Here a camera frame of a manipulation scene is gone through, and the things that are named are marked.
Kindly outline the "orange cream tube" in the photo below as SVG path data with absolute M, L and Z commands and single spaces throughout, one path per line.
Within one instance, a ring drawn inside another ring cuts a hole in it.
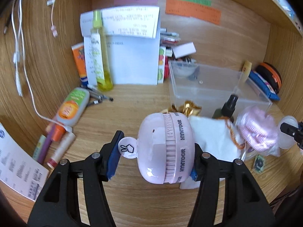
M 71 47 L 76 68 L 80 77 L 81 84 L 88 85 L 88 78 L 85 64 L 84 43 L 78 43 Z

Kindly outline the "white round tag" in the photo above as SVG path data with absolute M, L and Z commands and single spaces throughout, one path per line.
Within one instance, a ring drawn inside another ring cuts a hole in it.
M 137 158 L 137 139 L 124 137 L 118 143 L 118 151 L 127 159 Z

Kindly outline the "dark green spray bottle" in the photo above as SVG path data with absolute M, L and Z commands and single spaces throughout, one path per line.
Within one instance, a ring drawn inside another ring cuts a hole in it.
M 238 101 L 238 96 L 236 94 L 231 94 L 229 99 L 224 103 L 222 108 L 218 108 L 213 113 L 212 118 L 217 119 L 221 117 L 228 118 L 231 122 L 234 122 L 234 111 Z

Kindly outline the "orange capped marker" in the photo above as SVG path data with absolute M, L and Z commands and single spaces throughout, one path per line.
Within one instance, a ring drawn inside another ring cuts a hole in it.
M 55 124 L 52 128 L 52 137 L 51 140 L 55 142 L 59 142 L 63 135 L 65 134 L 66 130 L 63 126 Z

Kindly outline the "receipt on left edge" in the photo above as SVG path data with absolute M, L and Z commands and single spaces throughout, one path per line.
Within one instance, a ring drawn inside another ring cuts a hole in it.
M 3 126 L 0 133 L 1 181 L 22 196 L 36 201 L 49 171 L 30 157 Z

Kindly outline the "orange sticky note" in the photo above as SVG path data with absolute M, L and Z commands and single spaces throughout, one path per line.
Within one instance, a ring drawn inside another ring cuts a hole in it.
M 166 0 L 166 14 L 193 17 L 206 22 L 220 25 L 221 11 L 210 6 L 182 0 Z

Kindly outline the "white satin drawstring pouch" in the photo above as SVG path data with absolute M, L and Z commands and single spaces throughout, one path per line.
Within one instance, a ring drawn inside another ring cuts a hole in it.
M 193 130 L 195 143 L 199 144 L 202 151 L 208 152 L 218 160 L 228 162 L 241 158 L 243 150 L 237 149 L 232 142 L 230 132 L 223 119 L 190 116 L 188 120 Z M 235 125 L 234 132 L 237 141 L 244 142 Z

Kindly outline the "clear plastic storage bin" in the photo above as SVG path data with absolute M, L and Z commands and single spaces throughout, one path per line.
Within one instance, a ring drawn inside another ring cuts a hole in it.
M 189 100 L 200 106 L 201 116 L 212 117 L 232 94 L 238 96 L 234 119 L 245 108 L 257 106 L 267 111 L 272 101 L 250 79 L 240 83 L 242 73 L 228 68 L 183 61 L 169 62 L 170 102 L 180 107 Z

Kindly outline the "green orange lotion bottle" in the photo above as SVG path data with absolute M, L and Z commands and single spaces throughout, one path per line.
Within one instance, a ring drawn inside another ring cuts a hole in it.
M 79 121 L 89 99 L 90 93 L 87 89 L 74 88 L 59 107 L 55 119 L 65 126 L 73 127 Z

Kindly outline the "blue fabric pouch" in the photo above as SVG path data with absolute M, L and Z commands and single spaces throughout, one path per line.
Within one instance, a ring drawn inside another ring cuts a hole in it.
M 272 86 L 257 72 L 251 71 L 249 78 L 261 89 L 270 100 L 279 101 L 280 97 L 275 93 Z

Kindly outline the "white receipt paper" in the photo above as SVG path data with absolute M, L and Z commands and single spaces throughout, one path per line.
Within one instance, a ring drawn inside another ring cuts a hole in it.
M 106 35 L 156 37 L 160 13 L 157 6 L 122 6 L 98 11 Z

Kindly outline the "small green square badge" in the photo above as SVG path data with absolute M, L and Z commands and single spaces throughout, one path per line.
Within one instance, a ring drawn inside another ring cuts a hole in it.
M 255 157 L 254 163 L 253 163 L 253 170 L 257 174 L 261 174 L 264 171 L 265 168 L 265 159 L 261 155 L 257 155 Z

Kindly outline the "yellow spray bottle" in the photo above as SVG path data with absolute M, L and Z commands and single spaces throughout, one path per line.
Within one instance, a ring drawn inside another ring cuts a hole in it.
M 92 29 L 90 32 L 91 54 L 98 89 L 100 91 L 110 91 L 113 89 L 113 83 L 108 61 L 106 35 L 100 10 L 94 10 L 93 12 Z

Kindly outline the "gold ribbon bow charm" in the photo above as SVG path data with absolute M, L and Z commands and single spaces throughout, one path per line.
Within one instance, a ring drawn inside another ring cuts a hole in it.
M 202 107 L 196 105 L 193 101 L 186 100 L 182 105 L 176 106 L 171 104 L 170 107 L 161 111 L 163 114 L 167 113 L 182 113 L 186 117 L 199 116 L 202 111 Z

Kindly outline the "small white box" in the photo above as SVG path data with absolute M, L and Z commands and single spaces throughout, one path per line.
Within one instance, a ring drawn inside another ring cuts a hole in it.
M 172 47 L 173 54 L 175 58 L 182 58 L 184 56 L 189 56 L 196 53 L 196 48 L 193 42 L 185 43 L 179 46 Z

